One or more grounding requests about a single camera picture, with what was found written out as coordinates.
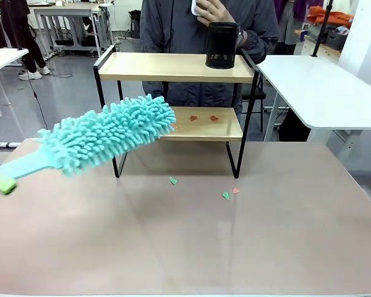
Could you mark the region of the person's left hand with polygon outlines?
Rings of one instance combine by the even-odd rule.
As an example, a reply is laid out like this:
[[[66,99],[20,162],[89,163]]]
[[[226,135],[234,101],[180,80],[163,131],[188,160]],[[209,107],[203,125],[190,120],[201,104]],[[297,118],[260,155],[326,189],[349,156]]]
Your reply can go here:
[[[219,0],[196,0],[195,12],[197,20],[207,27],[212,22],[236,22]]]

